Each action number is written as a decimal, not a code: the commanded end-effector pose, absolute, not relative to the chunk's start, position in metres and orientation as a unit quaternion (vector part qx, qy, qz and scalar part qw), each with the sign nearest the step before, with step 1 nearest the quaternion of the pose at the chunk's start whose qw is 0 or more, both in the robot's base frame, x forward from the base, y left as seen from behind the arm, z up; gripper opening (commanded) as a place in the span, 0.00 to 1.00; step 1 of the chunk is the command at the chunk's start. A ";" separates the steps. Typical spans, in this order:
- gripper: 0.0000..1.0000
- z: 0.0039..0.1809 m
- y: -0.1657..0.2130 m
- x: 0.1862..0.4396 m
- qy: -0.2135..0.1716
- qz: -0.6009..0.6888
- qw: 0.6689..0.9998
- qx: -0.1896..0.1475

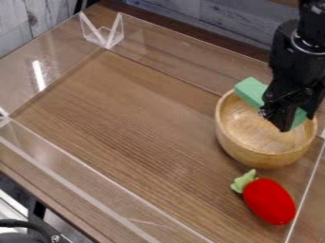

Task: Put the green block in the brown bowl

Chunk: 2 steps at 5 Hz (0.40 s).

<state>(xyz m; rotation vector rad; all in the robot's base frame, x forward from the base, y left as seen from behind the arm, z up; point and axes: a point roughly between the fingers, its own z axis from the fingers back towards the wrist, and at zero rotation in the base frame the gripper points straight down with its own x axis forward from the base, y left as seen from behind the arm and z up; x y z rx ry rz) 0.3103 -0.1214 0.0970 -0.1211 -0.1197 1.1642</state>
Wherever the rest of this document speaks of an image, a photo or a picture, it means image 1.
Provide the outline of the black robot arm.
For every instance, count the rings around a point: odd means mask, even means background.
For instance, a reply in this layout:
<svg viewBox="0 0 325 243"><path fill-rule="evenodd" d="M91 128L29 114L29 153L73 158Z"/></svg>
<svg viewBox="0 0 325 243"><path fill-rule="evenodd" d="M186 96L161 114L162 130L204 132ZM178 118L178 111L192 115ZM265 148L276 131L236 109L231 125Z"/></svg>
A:
<svg viewBox="0 0 325 243"><path fill-rule="evenodd" d="M325 99L325 0L299 0L300 17L276 29L261 115L281 132L292 129L297 109L313 119Z"/></svg>

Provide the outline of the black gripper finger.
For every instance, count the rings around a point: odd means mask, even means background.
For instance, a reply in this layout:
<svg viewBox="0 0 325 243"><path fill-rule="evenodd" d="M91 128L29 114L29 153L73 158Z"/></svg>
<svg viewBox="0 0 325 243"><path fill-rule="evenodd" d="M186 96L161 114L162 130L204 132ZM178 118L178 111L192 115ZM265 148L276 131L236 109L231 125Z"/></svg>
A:
<svg viewBox="0 0 325 243"><path fill-rule="evenodd" d="M297 108L295 106L277 107L272 113L271 121L281 132L288 132L293 125Z"/></svg>
<svg viewBox="0 0 325 243"><path fill-rule="evenodd" d="M325 99L325 89L316 90L313 97L308 103L308 108L307 108L309 120L313 119L316 110L317 110L319 106L321 105L324 99Z"/></svg>

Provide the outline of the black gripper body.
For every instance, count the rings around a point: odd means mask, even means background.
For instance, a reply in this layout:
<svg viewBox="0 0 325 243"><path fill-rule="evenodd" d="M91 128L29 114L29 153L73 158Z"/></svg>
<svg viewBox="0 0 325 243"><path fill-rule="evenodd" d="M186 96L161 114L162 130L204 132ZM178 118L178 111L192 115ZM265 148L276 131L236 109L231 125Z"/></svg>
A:
<svg viewBox="0 0 325 243"><path fill-rule="evenodd" d="M299 20L284 22L275 32L269 67L273 78L263 94L263 116L271 119L281 106L307 112L315 91L325 89L325 29L305 30Z"/></svg>

